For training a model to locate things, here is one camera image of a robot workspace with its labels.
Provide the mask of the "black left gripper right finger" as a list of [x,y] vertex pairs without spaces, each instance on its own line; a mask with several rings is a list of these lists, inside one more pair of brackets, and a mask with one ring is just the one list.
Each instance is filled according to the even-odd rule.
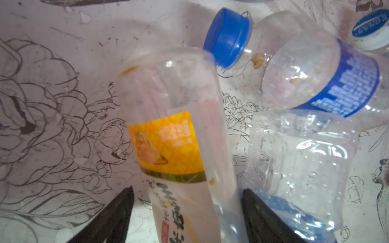
[[250,243],[304,243],[251,189],[244,189],[242,209]]

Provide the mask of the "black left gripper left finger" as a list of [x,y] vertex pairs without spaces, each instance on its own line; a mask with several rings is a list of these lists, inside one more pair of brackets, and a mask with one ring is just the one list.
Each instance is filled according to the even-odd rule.
[[124,243],[134,205],[133,187],[123,189],[70,243]]

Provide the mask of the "blue cap bottle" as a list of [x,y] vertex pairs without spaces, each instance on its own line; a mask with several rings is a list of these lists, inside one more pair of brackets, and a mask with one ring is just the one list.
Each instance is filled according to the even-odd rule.
[[307,243],[334,243],[357,152],[355,125],[317,110],[267,110],[253,116],[240,179]]

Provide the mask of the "yellow label small bottle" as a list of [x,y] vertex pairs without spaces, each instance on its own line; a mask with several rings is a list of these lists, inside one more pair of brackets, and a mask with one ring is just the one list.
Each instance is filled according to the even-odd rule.
[[212,54],[181,47],[142,56],[114,88],[159,242],[248,242]]

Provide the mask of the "clear bottle blue label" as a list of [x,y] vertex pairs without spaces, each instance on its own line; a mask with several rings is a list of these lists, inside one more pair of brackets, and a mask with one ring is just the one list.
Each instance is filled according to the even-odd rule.
[[389,9],[377,9],[362,17],[349,37],[362,51],[389,57]]

